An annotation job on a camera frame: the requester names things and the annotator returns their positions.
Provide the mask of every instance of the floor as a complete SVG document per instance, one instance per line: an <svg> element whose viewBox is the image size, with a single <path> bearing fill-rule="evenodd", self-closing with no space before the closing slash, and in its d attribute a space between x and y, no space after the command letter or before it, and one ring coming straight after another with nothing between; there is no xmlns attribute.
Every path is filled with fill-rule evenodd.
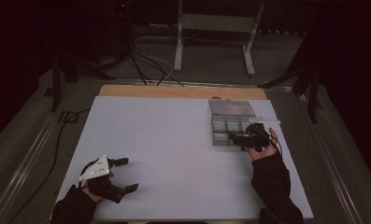
<svg viewBox="0 0 371 224"><path fill-rule="evenodd" d="M244 36L235 35L226 41L222 40L228 39L224 36L227 34L210 39L196 36L193 42L184 40L182 70L171 73L176 39L170 36L175 31L158 29L168 31L159 38L147 37L157 36L155 31L137 31L142 35L136 37L136 51L150 56L170 75L163 85L255 88L283 75L302 42L302 37L295 35L257 35L251 50L256 74L250 77L246 74L241 52ZM148 84L156 85L162 71L148 65L152 63L150 59L133 53L140 60L137 61L139 69L151 80ZM51 87L51 71L43 75L39 89L1 133L0 223L8 223L20 211L11 223L50 223L51 209L87 119L87 113L82 113L76 123L68 123L62 130L62 113L90 108L104 84L143 84L129 57L121 65L106 71L116 80L101 80L81 69L79 72L78 83L66 84L56 112L50 111L51 98L44 96L46 89ZM281 129L315 215L306 223L371 223L371 174L345 124L323 86L319 86L318 123L310 122L304 96L293 95L290 91L294 81L290 79L266 90L266 95L282 121ZM38 194L27 202L46 178L55 156L57 162L51 176ZM24 158L34 162L27 163L26 169L20 169L26 163ZM22 178L13 183L10 182L13 176Z"/></svg>

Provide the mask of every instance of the dark background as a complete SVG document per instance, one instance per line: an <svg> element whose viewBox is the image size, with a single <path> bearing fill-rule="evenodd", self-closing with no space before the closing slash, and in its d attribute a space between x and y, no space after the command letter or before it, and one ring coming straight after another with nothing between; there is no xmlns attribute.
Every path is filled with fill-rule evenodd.
<svg viewBox="0 0 371 224"><path fill-rule="evenodd" d="M57 2L0 1L0 132L38 88L38 78L51 69L49 27ZM177 1L132 2L136 25L177 22ZM207 0L184 1L184 10L238 16L250 10L246 0L216 2L206 8ZM260 29L263 34L305 36L294 61L321 61L320 83L371 170L371 1L267 1Z"/></svg>

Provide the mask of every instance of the gray floor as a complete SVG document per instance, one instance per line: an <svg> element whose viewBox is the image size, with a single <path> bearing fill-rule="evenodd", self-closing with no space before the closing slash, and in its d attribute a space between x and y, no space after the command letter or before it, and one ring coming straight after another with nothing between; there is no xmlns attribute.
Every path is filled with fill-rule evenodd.
<svg viewBox="0 0 371 224"><path fill-rule="evenodd" d="M249 77L241 53L242 38L215 45L184 47L182 70L171 76L184 85L255 88L257 84L284 74L302 41L302 38L292 35L259 35L252 50L256 75ZM175 47L176 40L173 38L136 41L137 51L166 61L156 62L167 73L171 69L167 63L173 64L174 61ZM145 75L156 84L161 72L139 64ZM109 83L142 84L130 60L108 71L108 74L117 77ZM50 112L51 98L43 96L46 88L51 87L51 71L42 76L40 88L0 135L0 197L27 152L40 148L17 197L10 202L12 205L8 209L1 211L4 215L2 223L7 223L19 211L47 175L62 127L61 123L57 123L60 112L90 108L94 96L108 83L88 74L83 75L79 83L66 86L58 114ZM279 87L266 90L266 94L281 120L281 128L315 216L306 223L371 223L371 174L346 126L324 87L319 88L321 107L317 109L318 124L312 124L305 112L304 98L288 91L293 82L294 79L281 83ZM178 85L173 80L165 84ZM83 113L77 123L65 126L58 161L51 177L12 223L49 223L51 209L86 118L87 113Z"/></svg>

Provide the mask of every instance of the black jacket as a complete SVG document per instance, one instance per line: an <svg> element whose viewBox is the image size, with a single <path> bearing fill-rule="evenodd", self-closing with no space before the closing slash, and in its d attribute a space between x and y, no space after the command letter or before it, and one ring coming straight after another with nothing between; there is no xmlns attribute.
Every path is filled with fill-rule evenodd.
<svg viewBox="0 0 371 224"><path fill-rule="evenodd" d="M251 184L264 201L266 208L260 212L261 224L304 223L301 211L290 199L290 174L278 153L253 161L254 174ZM53 209L51 224L90 223L96 203L72 186Z"/></svg>

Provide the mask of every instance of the power cord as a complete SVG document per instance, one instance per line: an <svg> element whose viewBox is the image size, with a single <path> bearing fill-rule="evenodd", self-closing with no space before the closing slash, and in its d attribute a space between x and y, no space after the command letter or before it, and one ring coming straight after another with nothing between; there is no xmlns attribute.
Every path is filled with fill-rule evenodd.
<svg viewBox="0 0 371 224"><path fill-rule="evenodd" d="M34 197L38 194L38 192L42 189L42 187L46 184L46 182L48 181L51 173L53 172L53 169L56 165L56 162L57 162L57 157L58 157L58 152L59 152L59 145L60 145L60 140L61 140L61 136L63 134L63 130L64 130L64 127L66 126L66 124L69 122L69 120L73 119L75 116L78 116L84 112L89 112L90 109L85 109L85 110L81 110L79 112L74 112L74 114L72 114L72 116L70 116L68 119L66 119L64 121L64 124L62 126L62 128L60 129L59 131L59 136L57 137L57 141L56 141L56 147L55 147L55 152L54 152L54 159L53 159L53 164L51 165L50 167L50 170L48 172L48 174L46 175L45 179L42 181L42 183L39 185L39 187L34 191L34 193L31 195L31 197L24 203L24 205L17 211L17 213L12 217L12 219L8 222L8 224L12 223L14 221L14 219L16 219L16 217L22 212L22 210L25 208L25 206L31 202Z"/></svg>

